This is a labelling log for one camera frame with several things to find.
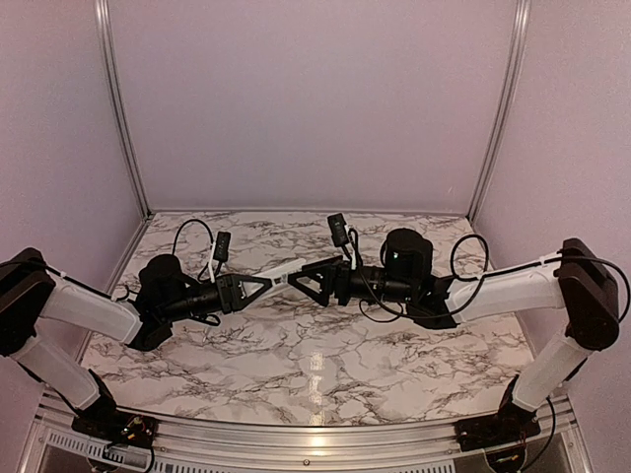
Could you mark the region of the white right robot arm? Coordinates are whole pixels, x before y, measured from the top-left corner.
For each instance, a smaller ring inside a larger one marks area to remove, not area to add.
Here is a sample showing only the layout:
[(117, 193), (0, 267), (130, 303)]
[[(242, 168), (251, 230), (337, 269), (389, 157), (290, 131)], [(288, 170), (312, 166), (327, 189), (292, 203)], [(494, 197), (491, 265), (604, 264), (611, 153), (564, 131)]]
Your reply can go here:
[(619, 304), (619, 282), (627, 280), (614, 264), (597, 258), (578, 238), (564, 241), (551, 255), (522, 265), (475, 276), (432, 273), (433, 244), (411, 229), (389, 232), (382, 245), (381, 266), (364, 264), (355, 230), (333, 234), (341, 256), (304, 266), (289, 284), (316, 303), (331, 299), (341, 305), (357, 299), (393, 310), (429, 330), (454, 329), (470, 321), (530, 309), (563, 309), (566, 327), (557, 332), (538, 357), (507, 387), (488, 432), (508, 441), (526, 426), (546, 397), (569, 379), (594, 352), (617, 340), (628, 313)]

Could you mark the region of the white remote control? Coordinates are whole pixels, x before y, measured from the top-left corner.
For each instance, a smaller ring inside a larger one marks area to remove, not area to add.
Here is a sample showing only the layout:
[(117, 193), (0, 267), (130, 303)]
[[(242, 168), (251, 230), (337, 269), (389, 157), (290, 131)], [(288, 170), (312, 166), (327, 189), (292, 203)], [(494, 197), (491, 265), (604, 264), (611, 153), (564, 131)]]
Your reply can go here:
[[(254, 274), (255, 278), (269, 279), (272, 282), (271, 288), (267, 289), (257, 299), (268, 299), (277, 296), (283, 291), (289, 289), (290, 285), (287, 283), (288, 275), (298, 272), (306, 264), (307, 260), (305, 258), (295, 258), (265, 271)], [(243, 295), (245, 297), (250, 297), (256, 291), (260, 290), (263, 285), (257, 282), (243, 282), (242, 287)]]

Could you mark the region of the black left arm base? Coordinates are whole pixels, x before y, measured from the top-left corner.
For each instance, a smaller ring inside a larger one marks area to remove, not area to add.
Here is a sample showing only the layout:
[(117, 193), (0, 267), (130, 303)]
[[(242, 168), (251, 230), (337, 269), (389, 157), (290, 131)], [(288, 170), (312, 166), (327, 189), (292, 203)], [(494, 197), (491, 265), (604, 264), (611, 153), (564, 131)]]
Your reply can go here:
[(158, 422), (155, 418), (115, 410), (95, 419), (75, 417), (73, 431), (96, 439), (107, 440), (114, 445), (130, 445), (139, 448), (153, 446)]

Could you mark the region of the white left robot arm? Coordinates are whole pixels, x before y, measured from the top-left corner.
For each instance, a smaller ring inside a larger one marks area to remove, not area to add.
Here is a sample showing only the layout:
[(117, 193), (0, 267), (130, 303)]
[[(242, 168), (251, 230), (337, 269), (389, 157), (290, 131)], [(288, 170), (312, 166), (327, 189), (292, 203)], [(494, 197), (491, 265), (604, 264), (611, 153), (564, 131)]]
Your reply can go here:
[(139, 273), (140, 291), (119, 301), (48, 266), (29, 247), (1, 265), (1, 354), (56, 390), (105, 439), (124, 430), (124, 417), (99, 378), (36, 331), (50, 319), (97, 332), (140, 352), (160, 347), (175, 323), (217, 325), (216, 313), (240, 311), (271, 290), (270, 278), (226, 274), (198, 282), (179, 260), (161, 254)]

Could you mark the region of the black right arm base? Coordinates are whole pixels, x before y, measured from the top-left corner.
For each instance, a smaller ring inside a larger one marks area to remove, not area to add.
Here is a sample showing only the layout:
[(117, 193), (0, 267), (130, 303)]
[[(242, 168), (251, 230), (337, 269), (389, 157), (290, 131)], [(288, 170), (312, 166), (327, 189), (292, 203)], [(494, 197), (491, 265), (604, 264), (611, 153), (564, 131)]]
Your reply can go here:
[(456, 440), (462, 451), (523, 441), (541, 433), (536, 411), (525, 410), (514, 402), (518, 379), (515, 376), (508, 384), (496, 413), (455, 423)]

